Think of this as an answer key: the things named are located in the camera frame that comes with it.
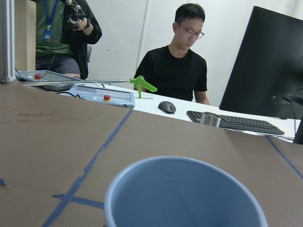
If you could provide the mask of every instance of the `black hair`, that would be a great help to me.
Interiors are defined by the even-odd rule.
[[[194,3],[187,3],[181,5],[176,11],[175,22],[181,24],[188,18],[190,19],[201,18],[204,23],[205,21],[204,9],[199,4],[194,4]]]

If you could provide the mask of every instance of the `neck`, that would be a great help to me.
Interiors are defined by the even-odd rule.
[[[173,42],[171,42],[171,44],[169,45],[169,52],[175,58],[184,58],[187,55],[188,50],[183,50],[176,46]]]

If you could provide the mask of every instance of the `black keyboard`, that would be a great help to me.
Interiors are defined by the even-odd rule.
[[[200,123],[202,112],[197,111],[187,111],[187,116],[192,122]],[[219,127],[227,129],[235,129],[242,131],[255,131],[261,133],[269,133],[276,135],[283,135],[284,132],[278,129],[276,126],[272,125],[267,121],[255,120],[243,117],[233,117],[220,115]]]

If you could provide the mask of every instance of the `brown table surface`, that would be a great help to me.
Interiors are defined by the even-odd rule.
[[[25,87],[0,85],[1,226],[104,225],[106,190],[154,156],[221,168],[256,197],[271,227],[303,224],[303,146]]]

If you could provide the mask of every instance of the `black t-shirt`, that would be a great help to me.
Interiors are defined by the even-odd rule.
[[[206,61],[189,50],[183,58],[171,55],[168,46],[148,51],[134,78],[143,76],[157,95],[192,101],[194,91],[206,91]]]

